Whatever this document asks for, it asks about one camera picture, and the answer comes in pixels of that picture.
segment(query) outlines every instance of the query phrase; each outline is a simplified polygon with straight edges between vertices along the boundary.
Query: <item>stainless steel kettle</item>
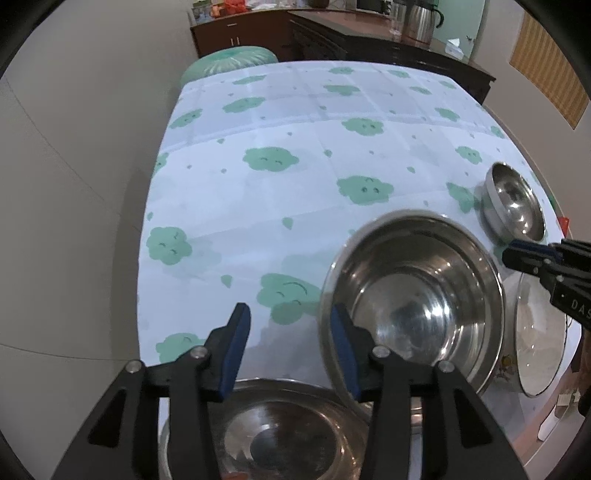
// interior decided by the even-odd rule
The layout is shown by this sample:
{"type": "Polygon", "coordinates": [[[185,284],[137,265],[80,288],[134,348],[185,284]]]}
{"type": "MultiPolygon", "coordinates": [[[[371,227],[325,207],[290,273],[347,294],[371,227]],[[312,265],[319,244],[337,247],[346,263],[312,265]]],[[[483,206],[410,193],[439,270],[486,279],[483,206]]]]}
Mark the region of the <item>stainless steel kettle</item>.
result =
{"type": "Polygon", "coordinates": [[[407,36],[429,45],[433,39],[433,31],[443,25],[445,17],[428,0],[417,0],[410,9],[407,24],[407,36]],[[435,16],[439,14],[439,23],[435,24],[435,16]]]}

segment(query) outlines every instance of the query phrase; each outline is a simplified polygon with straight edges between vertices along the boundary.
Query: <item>dark wooden sideboard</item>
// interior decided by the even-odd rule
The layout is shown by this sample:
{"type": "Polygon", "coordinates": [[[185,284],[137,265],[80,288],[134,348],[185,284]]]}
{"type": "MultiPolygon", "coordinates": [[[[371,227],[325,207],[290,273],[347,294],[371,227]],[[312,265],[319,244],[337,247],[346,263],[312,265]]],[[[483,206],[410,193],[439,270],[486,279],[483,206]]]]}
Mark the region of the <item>dark wooden sideboard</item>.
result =
{"type": "Polygon", "coordinates": [[[289,10],[248,12],[191,27],[200,57],[224,48],[256,45],[271,50],[279,61],[294,60],[289,10]]]}
{"type": "Polygon", "coordinates": [[[495,80],[474,62],[455,59],[445,45],[389,33],[382,15],[313,9],[272,9],[231,15],[191,27],[200,57],[224,48],[256,45],[279,61],[356,60],[413,67],[451,77],[482,104],[495,80]]]}
{"type": "Polygon", "coordinates": [[[394,39],[389,19],[364,12],[291,11],[295,57],[306,60],[356,60],[402,65],[454,79],[480,104],[495,78],[466,57],[445,53],[445,44],[394,39]]]}

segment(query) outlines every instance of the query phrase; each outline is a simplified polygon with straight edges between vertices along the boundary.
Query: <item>tablecloth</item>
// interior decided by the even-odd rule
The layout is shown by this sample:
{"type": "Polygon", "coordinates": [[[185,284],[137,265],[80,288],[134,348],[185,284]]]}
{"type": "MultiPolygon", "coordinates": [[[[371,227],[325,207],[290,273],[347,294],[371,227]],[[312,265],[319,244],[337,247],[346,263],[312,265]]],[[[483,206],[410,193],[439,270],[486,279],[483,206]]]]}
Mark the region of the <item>tablecloth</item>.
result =
{"type": "MultiPolygon", "coordinates": [[[[545,240],[559,241],[550,201],[517,147],[448,77],[302,61],[187,84],[145,212],[142,360],[173,360],[225,324],[236,302],[246,302],[252,329],[239,378],[329,387],[315,315],[345,240],[384,213],[426,209],[468,228],[498,262],[502,246],[480,212],[485,174],[496,161],[530,182],[544,211],[545,240]]],[[[561,372],[579,338],[573,323],[561,372]]],[[[514,439],[549,394],[531,400],[493,383],[484,400],[514,439]]]]}

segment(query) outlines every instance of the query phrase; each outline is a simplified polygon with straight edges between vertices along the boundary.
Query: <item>blue gripper pad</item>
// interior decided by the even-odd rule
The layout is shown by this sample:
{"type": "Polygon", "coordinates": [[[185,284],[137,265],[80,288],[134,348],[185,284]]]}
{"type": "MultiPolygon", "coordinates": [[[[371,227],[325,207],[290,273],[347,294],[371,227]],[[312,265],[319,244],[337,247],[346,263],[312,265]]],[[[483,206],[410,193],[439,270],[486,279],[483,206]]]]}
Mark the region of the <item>blue gripper pad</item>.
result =
{"type": "Polygon", "coordinates": [[[228,324],[207,337],[205,347],[211,359],[201,383],[207,401],[221,402],[234,389],[250,331],[251,310],[245,303],[237,303],[228,324]]]}
{"type": "Polygon", "coordinates": [[[344,319],[341,319],[337,307],[333,306],[330,312],[330,331],[332,333],[333,344],[347,390],[358,401],[361,397],[361,387],[359,385],[357,359],[355,358],[355,351],[345,331],[343,321],[344,319]]]}
{"type": "Polygon", "coordinates": [[[555,262],[560,262],[562,260],[561,253],[555,248],[549,247],[548,245],[536,244],[525,240],[515,239],[509,243],[509,247],[522,248],[533,253],[548,255],[549,257],[553,257],[555,262]]]}

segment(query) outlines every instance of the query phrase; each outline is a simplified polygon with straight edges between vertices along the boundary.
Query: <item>metal bowl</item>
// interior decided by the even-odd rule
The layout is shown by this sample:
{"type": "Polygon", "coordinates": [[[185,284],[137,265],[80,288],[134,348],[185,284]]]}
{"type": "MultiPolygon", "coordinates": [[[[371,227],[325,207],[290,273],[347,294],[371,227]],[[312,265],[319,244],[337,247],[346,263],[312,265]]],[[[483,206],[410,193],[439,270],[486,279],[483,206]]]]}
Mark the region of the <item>metal bowl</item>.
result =
{"type": "MultiPolygon", "coordinates": [[[[368,424],[334,392],[293,380],[240,380],[209,418],[222,476],[250,480],[356,480],[368,424]]],[[[168,420],[159,447],[160,478],[168,468],[168,420]]]]}
{"type": "Polygon", "coordinates": [[[534,191],[513,168],[495,163],[486,173],[483,194],[487,223],[505,243],[544,238],[544,214],[534,191]]]}
{"type": "MultiPolygon", "coordinates": [[[[497,365],[504,293],[480,243],[444,216],[423,210],[387,214],[358,230],[337,256],[320,301],[320,344],[331,382],[350,408],[371,405],[346,390],[330,331],[330,311],[344,303],[374,341],[420,364],[452,361],[482,392],[497,365]]],[[[414,431],[421,423],[411,405],[414,431]]]]}

